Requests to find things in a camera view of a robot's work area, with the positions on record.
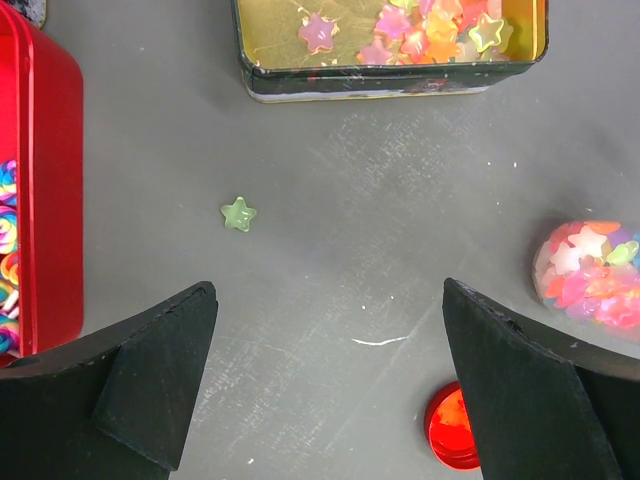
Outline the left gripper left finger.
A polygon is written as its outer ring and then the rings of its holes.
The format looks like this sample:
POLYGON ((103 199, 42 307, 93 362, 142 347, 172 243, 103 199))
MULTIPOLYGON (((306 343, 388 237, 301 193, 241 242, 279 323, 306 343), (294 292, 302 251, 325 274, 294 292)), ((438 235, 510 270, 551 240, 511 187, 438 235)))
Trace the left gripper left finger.
POLYGON ((1 370, 4 479, 166 479, 179 468, 218 301, 202 281, 1 370))

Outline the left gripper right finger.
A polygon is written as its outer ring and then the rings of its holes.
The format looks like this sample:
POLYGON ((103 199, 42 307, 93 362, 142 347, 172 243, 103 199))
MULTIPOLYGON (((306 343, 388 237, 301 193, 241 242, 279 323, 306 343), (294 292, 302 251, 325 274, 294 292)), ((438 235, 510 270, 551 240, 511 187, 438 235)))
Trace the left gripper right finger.
POLYGON ((452 278, 442 310, 484 478, 638 478, 638 359, 452 278))

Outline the golden tin with star candies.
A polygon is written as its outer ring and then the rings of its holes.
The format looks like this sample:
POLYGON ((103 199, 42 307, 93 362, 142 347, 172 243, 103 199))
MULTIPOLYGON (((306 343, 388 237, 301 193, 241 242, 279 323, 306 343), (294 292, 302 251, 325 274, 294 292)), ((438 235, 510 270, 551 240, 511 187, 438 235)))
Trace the golden tin with star candies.
POLYGON ((548 48, 545 1, 235 1, 241 76, 264 103, 475 94, 548 48))

